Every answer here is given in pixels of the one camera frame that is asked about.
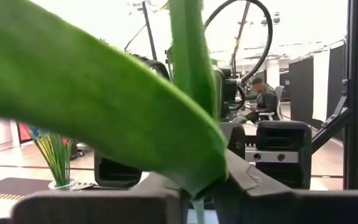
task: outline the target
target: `white chair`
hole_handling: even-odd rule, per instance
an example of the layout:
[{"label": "white chair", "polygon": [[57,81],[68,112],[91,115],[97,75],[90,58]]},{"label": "white chair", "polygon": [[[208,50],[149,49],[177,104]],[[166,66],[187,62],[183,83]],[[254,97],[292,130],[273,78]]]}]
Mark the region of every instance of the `white chair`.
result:
[{"label": "white chair", "polygon": [[[277,96],[277,109],[276,109],[276,112],[277,112],[277,116],[278,116],[278,120],[279,121],[282,121],[283,120],[283,114],[281,112],[281,96],[283,95],[283,89],[284,89],[284,86],[278,86],[276,87],[275,89],[275,92],[276,92],[276,96]],[[270,112],[270,113],[259,113],[259,116],[267,116],[269,121],[274,121],[274,115],[276,115],[275,112]]]}]

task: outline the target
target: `green plant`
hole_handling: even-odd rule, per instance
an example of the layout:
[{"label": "green plant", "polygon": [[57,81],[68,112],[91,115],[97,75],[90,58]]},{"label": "green plant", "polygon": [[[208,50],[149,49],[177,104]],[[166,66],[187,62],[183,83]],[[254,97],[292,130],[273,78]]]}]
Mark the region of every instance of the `green plant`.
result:
[{"label": "green plant", "polygon": [[0,0],[0,116],[80,139],[202,197],[227,178],[227,142],[200,8],[170,1],[176,87],[30,1]]},{"label": "green plant", "polygon": [[47,161],[56,187],[70,183],[70,155],[72,140],[63,139],[61,135],[39,130],[39,136],[30,133],[35,145]]}]

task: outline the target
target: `yellow black tape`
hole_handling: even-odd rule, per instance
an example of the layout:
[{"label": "yellow black tape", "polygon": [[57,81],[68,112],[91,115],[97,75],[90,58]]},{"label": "yellow black tape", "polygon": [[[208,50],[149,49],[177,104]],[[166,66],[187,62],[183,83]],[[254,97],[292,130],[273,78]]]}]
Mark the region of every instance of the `yellow black tape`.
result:
[{"label": "yellow black tape", "polygon": [[10,194],[0,194],[0,199],[5,199],[5,200],[20,200],[22,198],[24,198],[24,196],[10,195]]}]

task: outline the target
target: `man sitting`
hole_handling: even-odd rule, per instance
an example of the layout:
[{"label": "man sitting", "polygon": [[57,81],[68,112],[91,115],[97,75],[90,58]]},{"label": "man sitting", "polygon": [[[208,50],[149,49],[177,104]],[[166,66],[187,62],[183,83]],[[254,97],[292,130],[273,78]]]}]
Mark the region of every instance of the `man sitting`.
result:
[{"label": "man sitting", "polygon": [[[252,89],[257,94],[247,95],[246,100],[256,100],[256,108],[248,108],[252,112],[246,115],[248,121],[254,124],[260,120],[269,119],[267,116],[259,116],[259,113],[276,113],[277,110],[277,96],[275,90],[268,84],[264,83],[261,78],[255,78],[252,81]],[[274,120],[278,119],[277,115],[273,116]]]}]

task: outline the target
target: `glass vase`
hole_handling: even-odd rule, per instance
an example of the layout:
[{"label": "glass vase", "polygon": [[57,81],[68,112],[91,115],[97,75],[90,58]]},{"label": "glass vase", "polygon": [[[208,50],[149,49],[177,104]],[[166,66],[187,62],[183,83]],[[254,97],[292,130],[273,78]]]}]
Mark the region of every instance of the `glass vase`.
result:
[{"label": "glass vase", "polygon": [[70,183],[68,183],[67,185],[61,186],[61,187],[57,187],[56,186],[56,182],[52,181],[50,184],[48,184],[48,188],[50,190],[62,190],[62,191],[71,191],[71,190],[76,190],[77,188],[77,182],[74,179],[70,179]]}]

